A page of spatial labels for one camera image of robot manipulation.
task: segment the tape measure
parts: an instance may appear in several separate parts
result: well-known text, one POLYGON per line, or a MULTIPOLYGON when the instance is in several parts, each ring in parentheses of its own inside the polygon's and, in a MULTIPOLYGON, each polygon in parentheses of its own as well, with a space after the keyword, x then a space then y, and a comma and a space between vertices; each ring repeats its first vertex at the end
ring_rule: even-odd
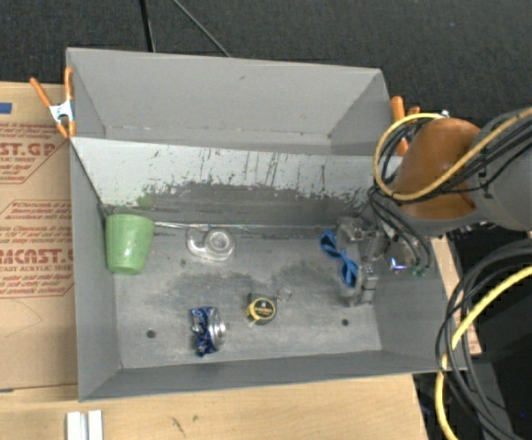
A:
POLYGON ((276 316, 276 303, 272 298, 251 293, 246 314, 256 325, 266 325, 276 316))

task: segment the black floor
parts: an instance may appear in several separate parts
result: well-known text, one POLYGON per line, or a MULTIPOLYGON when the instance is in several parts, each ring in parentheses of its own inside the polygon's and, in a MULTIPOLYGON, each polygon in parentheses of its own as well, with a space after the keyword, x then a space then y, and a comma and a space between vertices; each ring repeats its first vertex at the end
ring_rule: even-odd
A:
MULTIPOLYGON (((381 68, 389 95, 479 127, 532 105, 532 0, 179 1, 233 57, 381 68)), ((158 52, 223 56, 173 1, 148 10, 158 52)), ((69 46, 147 50, 138 0, 0 0, 0 81, 60 83, 69 46)), ((460 237, 462 267, 509 237, 460 237)), ((532 340, 498 371, 532 439, 532 340)))

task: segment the cable bundle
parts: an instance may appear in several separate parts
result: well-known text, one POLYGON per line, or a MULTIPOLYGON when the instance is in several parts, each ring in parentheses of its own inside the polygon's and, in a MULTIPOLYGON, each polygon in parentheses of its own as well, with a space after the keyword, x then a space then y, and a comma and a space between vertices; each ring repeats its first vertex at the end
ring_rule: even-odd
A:
POLYGON ((532 147, 532 107, 530 107, 501 122, 493 123, 492 131, 488 135, 477 142, 449 170, 427 187, 412 193, 399 193, 392 190, 389 186, 395 175, 388 175, 387 168, 400 140, 415 136, 416 132, 425 124, 420 125, 419 119, 439 119, 442 117, 443 115, 430 113, 408 115, 392 124, 378 142, 372 163, 374 180, 380 192, 398 204, 426 201, 447 193, 464 193, 484 189, 498 178, 509 164, 532 147), (483 179, 479 187, 460 189, 461 184, 509 153, 512 153, 511 156, 488 178, 483 179))
POLYGON ((458 437, 451 430, 445 414, 443 401, 445 385, 483 431, 494 438, 520 440, 520 437, 509 432, 493 416, 492 408, 496 404, 484 394, 475 376, 466 331, 499 295, 529 276, 532 276, 532 239, 516 241, 496 249, 476 264, 460 281, 449 299, 446 318, 439 330, 436 343, 439 372, 435 391, 439 424, 448 440, 457 440, 458 437), (505 276, 506 278, 478 303, 473 304, 475 297, 485 287, 505 276), (460 324, 453 331, 456 314, 460 315, 460 324), (465 369, 460 368, 454 358, 454 351, 460 341, 466 363, 465 369))

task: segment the black cable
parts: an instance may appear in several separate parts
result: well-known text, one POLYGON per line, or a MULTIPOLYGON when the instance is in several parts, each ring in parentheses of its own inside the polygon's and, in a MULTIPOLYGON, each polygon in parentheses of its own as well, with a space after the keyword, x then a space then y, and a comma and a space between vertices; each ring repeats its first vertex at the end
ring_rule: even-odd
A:
POLYGON ((148 15, 148 5, 146 0, 139 1, 139 12, 141 13, 142 23, 144 24, 144 34, 146 37, 146 47, 148 52, 156 52, 156 45, 154 43, 154 37, 152 36, 152 25, 150 23, 150 17, 148 15))
MULTIPOLYGON (((387 165, 388 165, 390 158, 392 157, 392 155, 394 154, 396 150, 396 145, 398 144, 397 140, 400 140, 400 138, 402 138, 404 131, 406 131, 409 135, 410 134, 416 135, 416 133, 418 132, 418 130, 414 131, 412 129, 401 128, 401 127, 397 128, 393 133, 391 133, 392 136, 389 136, 389 138, 385 142, 385 145, 382 149, 383 159, 381 159, 381 161, 383 160, 384 164, 382 165, 381 178, 386 184, 389 184, 392 177, 396 175, 396 172, 395 172, 393 173, 391 178, 386 177, 387 165)), ((465 181, 467 181, 469 178, 471 178, 474 174, 478 173, 481 170, 484 170, 489 164, 493 163, 495 160, 500 158, 502 155, 507 154, 509 151, 512 151, 514 148, 522 145, 527 139, 532 138, 531 127, 532 127, 532 118, 528 118, 527 121, 524 121, 523 123, 521 123, 514 130, 505 132, 505 134, 501 138, 499 138, 499 141, 495 142, 490 147, 486 146, 482 150, 482 152, 479 155, 476 155, 473 159, 471 159, 461 171, 458 171, 452 178, 450 178, 448 181, 445 181, 443 184, 438 186, 434 191, 428 192, 424 196, 413 199, 413 200, 406 200, 406 201, 394 200, 394 201, 397 204, 413 204, 413 203, 424 202, 426 200, 432 199, 434 197, 439 197, 440 195, 444 195, 444 194, 465 193, 465 192, 472 192, 472 191, 477 191, 479 189, 486 188, 489 184, 495 181, 496 178, 498 178, 500 174, 502 174, 503 171, 514 160, 516 160, 516 158, 518 158, 521 154, 523 154, 530 147, 532 147, 532 141, 529 142, 526 147, 521 148, 515 154, 513 154, 511 159, 508 159, 503 164, 503 166, 500 167, 494 173, 494 175, 492 175, 488 180, 486 180, 481 186, 476 187, 476 188, 464 188, 464 189, 459 189, 459 186, 465 181)))
POLYGON ((422 264, 422 258, 418 254, 418 252, 416 251, 415 245, 411 242, 411 240, 409 239, 409 237, 407 235, 411 235, 412 237, 414 237, 419 242, 419 244, 423 247, 423 249, 424 249, 424 251, 426 253, 426 263, 425 263, 425 266, 423 266, 423 267, 425 267, 427 269, 431 265, 431 258, 433 256, 433 254, 432 254, 431 249, 429 248, 428 244, 425 242, 425 239, 422 236, 420 236, 414 230, 414 228, 411 227, 403 219, 403 217, 398 216, 393 211, 391 211, 389 208, 387 208, 386 206, 384 206, 380 202, 376 201, 374 196, 376 194, 380 194, 380 193, 381 193, 380 189, 378 188, 377 185, 373 185, 367 192, 369 204, 371 205, 372 210, 374 211, 374 213, 376 215, 378 215, 384 221, 385 224, 387 224, 395 232, 396 235, 398 235, 399 237, 401 237, 405 241, 405 243, 409 246, 409 248, 411 249, 411 251, 413 252, 413 254, 416 257, 416 266, 420 268, 421 264, 422 264))
MULTIPOLYGON (((472 372, 472 363, 470 363, 470 365, 467 367, 467 373, 471 375, 474 387, 478 391, 482 391, 482 396, 480 394, 472 393, 470 392, 470 390, 468 390, 466 380, 460 374, 460 368, 458 367, 454 358, 453 350, 451 350, 451 347, 449 345, 449 340, 451 339, 451 323, 455 313, 457 311, 461 311, 462 317, 465 316, 471 308, 472 297, 477 292, 479 292, 485 285, 492 282, 494 278, 497 278, 502 272, 508 269, 498 269, 497 271, 489 274, 486 278, 483 278, 478 284, 476 284, 475 282, 478 277, 483 275, 483 273, 493 264, 500 263, 509 259, 517 259, 520 256, 527 255, 532 255, 532 239, 521 240, 501 247, 494 251, 494 253, 491 253, 489 256, 480 261, 479 264, 474 266, 474 268, 472 268, 468 272, 464 279, 459 282, 459 284, 456 286, 456 289, 454 289, 454 292, 452 293, 449 299, 446 318, 444 320, 443 325, 439 328, 438 338, 436 341, 436 359, 438 361, 438 368, 444 374, 444 380, 448 383, 448 387, 452 389, 455 386, 454 390, 452 391, 452 394, 460 396, 460 393, 457 390, 457 388, 460 388, 463 396, 460 396, 459 401, 463 400, 464 405, 467 406, 469 404, 475 410, 475 412, 480 414, 480 416, 482 417, 479 419, 481 427, 492 435, 494 435, 494 431, 496 431, 498 434, 503 435, 505 438, 511 439, 518 439, 519 437, 515 434, 509 434, 505 429, 497 425, 496 421, 490 415, 490 410, 487 408, 487 403, 484 399, 486 397, 480 388, 479 381, 475 378, 475 375, 472 372), (456 301, 459 299, 462 293, 464 293, 464 298, 461 302, 456 304, 456 301), (440 347, 442 342, 441 339, 444 335, 446 341, 445 347, 448 353, 449 363, 451 365, 450 373, 452 376, 450 376, 445 370, 445 368, 441 365, 440 347), (482 398, 482 405, 478 401, 476 401, 476 396, 482 398)), ((521 264, 525 264, 525 262, 515 262, 512 266, 509 267, 516 268, 521 264)), ((464 339, 464 357, 467 357, 469 355, 468 341, 467 339, 465 339, 465 335, 463 335, 462 339, 464 339)))
POLYGON ((193 23, 213 42, 213 44, 216 45, 216 47, 225 55, 226 57, 231 57, 229 53, 225 50, 225 48, 219 44, 217 39, 201 24, 199 20, 197 20, 191 12, 189 12, 184 5, 179 2, 178 0, 172 0, 172 2, 178 7, 179 10, 181 10, 193 23))
POLYGON ((468 165, 462 170, 459 171, 458 174, 456 174, 453 178, 449 179, 448 181, 441 184, 435 191, 429 192, 425 196, 414 199, 411 201, 406 201, 407 204, 413 204, 413 203, 419 203, 424 202, 425 200, 432 199, 434 197, 438 197, 440 195, 446 194, 446 193, 465 193, 465 192, 472 192, 477 191, 480 189, 484 189, 487 185, 492 183, 502 172, 519 156, 521 156, 525 151, 530 149, 532 147, 532 141, 528 143, 525 147, 518 150, 510 159, 508 159, 499 170, 494 174, 494 177, 489 178, 485 183, 483 183, 481 186, 478 186, 476 188, 464 188, 464 189, 456 189, 460 184, 467 181, 469 178, 471 178, 474 174, 477 172, 485 169, 490 163, 494 162, 498 158, 500 158, 502 155, 508 153, 508 151, 512 150, 517 145, 522 144, 527 138, 532 137, 532 132, 529 132, 527 134, 524 134, 522 137, 516 139, 513 141, 511 145, 506 145, 510 139, 506 139, 504 141, 499 142, 500 145, 496 148, 493 148, 491 150, 491 153, 488 157, 478 158, 475 160, 471 160, 468 165))

